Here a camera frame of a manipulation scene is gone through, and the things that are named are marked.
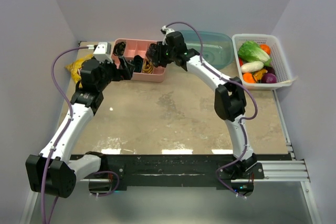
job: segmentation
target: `white radish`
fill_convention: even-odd
[[[264,67],[264,63],[261,61],[254,61],[245,63],[240,67],[242,73],[253,73],[259,71]]]

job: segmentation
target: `carrot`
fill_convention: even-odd
[[[265,51],[268,55],[271,55],[271,49],[266,44],[261,44],[260,48]]]
[[[253,75],[251,73],[243,74],[243,80],[247,83],[256,83],[256,81],[253,78]]]
[[[244,65],[243,60],[239,58],[239,65],[242,66]]]

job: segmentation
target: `white plastic basket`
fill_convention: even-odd
[[[259,45],[267,44],[271,49],[271,65],[275,70],[278,83],[266,84],[266,83],[247,83],[243,80],[243,75],[240,70],[238,50],[242,44],[248,40],[252,40]],[[237,68],[239,72],[239,77],[241,78],[243,85],[248,89],[257,89],[257,90],[273,90],[278,89],[284,86],[290,86],[292,82],[291,73],[287,64],[287,60],[281,48],[279,40],[273,35],[266,34],[235,34],[232,37],[233,49],[235,52]]]

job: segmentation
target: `black metal base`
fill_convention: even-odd
[[[83,155],[73,155],[72,160]],[[260,160],[291,160],[290,155],[257,155]],[[216,178],[215,171],[234,160],[233,155],[107,155],[109,169],[120,177],[118,190],[128,186],[162,186],[162,187],[215,187],[227,189]],[[263,179],[264,170],[261,163],[241,174],[235,179]],[[252,192],[250,183],[238,183],[225,171],[219,177],[239,192]],[[107,175],[89,176],[87,178],[108,178]],[[89,188],[95,192],[110,188],[109,183],[90,182]]]

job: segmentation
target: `teal plastic basin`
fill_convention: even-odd
[[[200,40],[192,30],[181,30],[187,48],[201,49]],[[234,58],[233,44],[230,37],[225,34],[198,32],[203,41],[203,58],[214,68],[223,69],[231,64]]]

